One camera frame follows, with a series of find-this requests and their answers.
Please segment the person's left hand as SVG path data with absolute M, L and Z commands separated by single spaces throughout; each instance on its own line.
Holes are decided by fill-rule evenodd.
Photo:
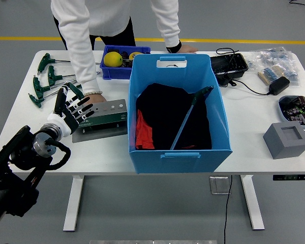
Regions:
M 198 48 L 190 45 L 182 45 L 178 53 L 196 53 Z

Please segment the person's right hand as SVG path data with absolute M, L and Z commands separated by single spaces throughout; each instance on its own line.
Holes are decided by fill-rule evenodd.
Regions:
M 86 104 L 95 104 L 107 101 L 102 94 L 87 95 L 86 98 L 89 98 L 89 100 L 86 101 Z

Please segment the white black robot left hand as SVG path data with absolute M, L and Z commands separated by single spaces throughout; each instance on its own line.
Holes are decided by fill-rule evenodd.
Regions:
M 81 122 L 94 114 L 93 104 L 86 104 L 88 100 L 75 85 L 64 84 L 58 90 L 54 110 L 42 128 L 52 130 L 57 141 L 73 134 Z

